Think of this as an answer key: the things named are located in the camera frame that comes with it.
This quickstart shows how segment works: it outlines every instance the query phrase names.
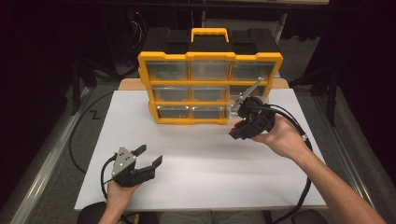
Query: white paper sheet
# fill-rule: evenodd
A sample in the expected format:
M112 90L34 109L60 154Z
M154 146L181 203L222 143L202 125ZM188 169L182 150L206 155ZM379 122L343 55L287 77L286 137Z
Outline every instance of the white paper sheet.
M157 124L148 101L145 91L115 91L75 209L104 200L100 172L119 147L134 150L144 144L148 150L137 158L136 168L151 165L161 155L163 164L155 179L137 190L128 210L245 210L297 204L306 175L294 162L266 145L233 140L228 135L231 126ZM269 101L300 122L322 159L293 90L271 90ZM111 164L105 179L110 178ZM304 205L325 205L314 186Z

